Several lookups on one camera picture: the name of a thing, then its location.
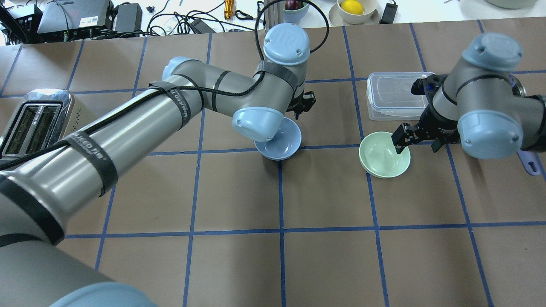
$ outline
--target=orange tool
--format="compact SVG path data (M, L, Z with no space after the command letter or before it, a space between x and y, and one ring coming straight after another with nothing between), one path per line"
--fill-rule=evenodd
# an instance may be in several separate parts
M225 0L224 18L230 20L233 17L233 8L235 7L235 0Z

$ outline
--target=yellow lemon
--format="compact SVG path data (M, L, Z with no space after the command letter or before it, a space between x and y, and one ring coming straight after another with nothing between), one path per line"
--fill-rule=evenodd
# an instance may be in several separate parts
M364 7L357 0L346 0L341 3L341 8L347 13L354 15L364 14Z

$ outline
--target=blue bowl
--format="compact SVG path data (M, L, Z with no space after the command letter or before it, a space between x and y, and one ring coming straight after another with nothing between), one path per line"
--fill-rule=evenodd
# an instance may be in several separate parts
M269 142L254 141L256 149L264 157L281 161L292 157L301 145L301 130L293 120L284 118L277 133Z
M309 10L309 3L304 3L304 7L297 10L283 9L284 22L290 22L290 23L298 22L305 16L305 14L307 14L308 10Z

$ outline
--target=red fruit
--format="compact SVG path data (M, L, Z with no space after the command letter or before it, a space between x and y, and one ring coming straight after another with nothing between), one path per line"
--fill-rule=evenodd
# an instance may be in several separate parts
M298 0L287 0L284 4L285 10L299 10L304 7L304 4Z

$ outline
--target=light green bowl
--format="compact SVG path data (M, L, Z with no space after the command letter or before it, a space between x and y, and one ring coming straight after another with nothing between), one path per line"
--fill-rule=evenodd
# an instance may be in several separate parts
M396 177L405 172L410 166L410 149L405 148L398 155L391 135L393 134L385 131L374 132L365 137L360 143L358 149L360 164L375 177Z

